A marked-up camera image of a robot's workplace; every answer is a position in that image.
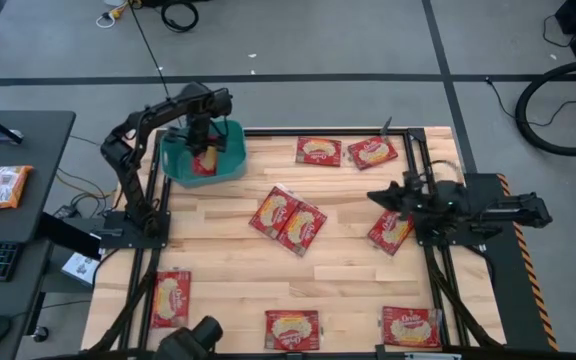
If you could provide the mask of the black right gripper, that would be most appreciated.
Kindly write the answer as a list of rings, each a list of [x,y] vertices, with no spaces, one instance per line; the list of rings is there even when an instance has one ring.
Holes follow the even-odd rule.
[[[391,181],[380,192],[368,192],[367,197],[387,211],[397,212],[403,218],[425,206],[424,186],[405,187]]]

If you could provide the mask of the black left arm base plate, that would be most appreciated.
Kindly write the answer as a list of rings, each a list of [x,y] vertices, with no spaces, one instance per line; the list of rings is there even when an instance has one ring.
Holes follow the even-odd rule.
[[[113,211],[105,217],[103,227],[94,230],[93,233],[101,237],[101,248],[165,248],[169,239],[171,213],[159,213],[155,220],[158,224],[158,232],[155,235],[147,235],[125,212]]]

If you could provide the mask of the red Orville popcorn bag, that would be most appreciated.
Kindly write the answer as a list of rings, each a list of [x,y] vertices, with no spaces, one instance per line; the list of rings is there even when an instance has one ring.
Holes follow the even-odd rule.
[[[206,151],[193,158],[193,173],[197,176],[214,176],[217,170],[218,151],[208,146]]]
[[[300,203],[285,222],[277,241],[303,257],[326,220],[327,216],[317,207]]]
[[[399,213],[384,211],[367,237],[377,248],[389,256],[394,256],[413,229],[411,216],[401,220]]]
[[[191,278],[191,272],[187,270],[157,273],[151,328],[178,328],[187,325]]]
[[[276,239],[302,199],[285,186],[275,185],[257,209],[249,225],[255,230]]]
[[[385,345],[412,348],[439,348],[442,345],[439,309],[384,306],[381,316],[382,342]]]
[[[385,136],[375,136],[348,146],[355,166],[365,170],[398,157],[393,144]]]
[[[303,137],[297,138],[297,163],[340,167],[342,142],[339,140]]]
[[[315,310],[267,310],[264,348],[281,351],[319,350],[321,329]]]

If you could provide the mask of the black aluminium rig frame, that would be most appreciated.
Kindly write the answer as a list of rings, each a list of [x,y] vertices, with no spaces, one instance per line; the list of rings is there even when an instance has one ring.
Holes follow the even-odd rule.
[[[266,312],[315,310],[324,352],[363,352],[380,341],[385,306],[446,307],[431,287],[424,250],[414,239],[387,255],[368,240],[381,208],[372,190],[400,180],[410,164],[428,155],[440,179],[456,177],[459,155],[448,127],[425,127],[424,147],[378,167],[358,170],[295,160],[297,128],[251,128],[246,174],[235,181],[194,189],[158,180],[169,193],[170,239],[162,269],[192,274],[189,324],[215,317],[224,330],[220,353],[264,348]],[[316,205],[327,219],[307,252],[298,256],[250,226],[250,218],[276,185]]]

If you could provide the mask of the black cylindrical object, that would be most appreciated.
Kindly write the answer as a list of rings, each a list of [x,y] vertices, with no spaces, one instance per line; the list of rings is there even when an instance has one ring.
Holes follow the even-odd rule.
[[[152,360],[210,360],[223,329],[212,316],[205,316],[194,328],[180,328],[159,344]]]

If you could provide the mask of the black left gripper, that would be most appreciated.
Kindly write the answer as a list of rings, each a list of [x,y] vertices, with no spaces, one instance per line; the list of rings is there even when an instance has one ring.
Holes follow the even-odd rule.
[[[216,140],[210,137],[212,118],[209,113],[189,114],[187,116],[187,144],[186,147],[192,154],[199,153],[199,146],[216,145],[218,152],[227,149],[227,136],[218,135]]]

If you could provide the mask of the large orange snack bag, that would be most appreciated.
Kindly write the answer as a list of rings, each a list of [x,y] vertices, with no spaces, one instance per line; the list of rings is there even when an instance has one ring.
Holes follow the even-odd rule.
[[[0,167],[0,209],[17,208],[29,173],[30,165]]]

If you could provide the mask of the black desk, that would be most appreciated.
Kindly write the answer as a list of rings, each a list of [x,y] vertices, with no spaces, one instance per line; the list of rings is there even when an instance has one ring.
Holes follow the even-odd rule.
[[[0,210],[0,242],[22,245],[12,279],[0,282],[0,315],[12,317],[0,360],[14,360],[39,292],[51,246],[36,232],[74,119],[71,111],[0,111],[0,123],[24,135],[19,145],[0,144],[0,166],[34,167],[19,207]]]

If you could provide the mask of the teal plastic basket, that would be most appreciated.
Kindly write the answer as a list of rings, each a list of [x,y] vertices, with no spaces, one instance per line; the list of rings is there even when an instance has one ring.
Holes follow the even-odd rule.
[[[197,176],[193,173],[193,158],[197,155],[192,154],[186,147],[187,133],[186,128],[170,128],[161,140],[159,155],[166,176],[184,188],[196,188],[236,180],[246,173],[245,136],[238,122],[224,119],[211,125],[211,138],[216,140],[218,135],[227,136],[227,149],[225,152],[218,152],[214,176]]]

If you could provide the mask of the black platform with hazard stripe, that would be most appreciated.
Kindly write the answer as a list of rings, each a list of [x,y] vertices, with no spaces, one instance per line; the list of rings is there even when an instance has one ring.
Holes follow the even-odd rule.
[[[472,204],[485,211],[484,223],[500,229],[484,242],[494,269],[493,292],[501,323],[499,331],[488,334],[510,348],[558,351],[523,231],[526,218],[505,202],[510,196],[506,177],[467,173],[465,180]]]

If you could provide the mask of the black power strip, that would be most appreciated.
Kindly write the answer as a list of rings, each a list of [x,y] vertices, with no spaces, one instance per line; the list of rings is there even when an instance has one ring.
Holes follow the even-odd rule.
[[[77,209],[76,205],[62,205],[53,214],[53,217],[57,219],[70,219],[70,218],[80,218],[81,213]]]

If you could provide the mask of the black equipment case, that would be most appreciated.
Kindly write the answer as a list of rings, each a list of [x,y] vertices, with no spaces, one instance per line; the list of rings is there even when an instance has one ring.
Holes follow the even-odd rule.
[[[139,0],[145,7],[162,7],[164,5],[191,4],[195,2],[207,2],[210,0]]]

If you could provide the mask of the small white box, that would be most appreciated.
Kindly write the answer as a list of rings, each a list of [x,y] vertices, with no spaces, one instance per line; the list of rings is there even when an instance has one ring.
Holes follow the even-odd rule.
[[[73,253],[61,267],[61,272],[88,287],[93,287],[98,265],[98,260]]]

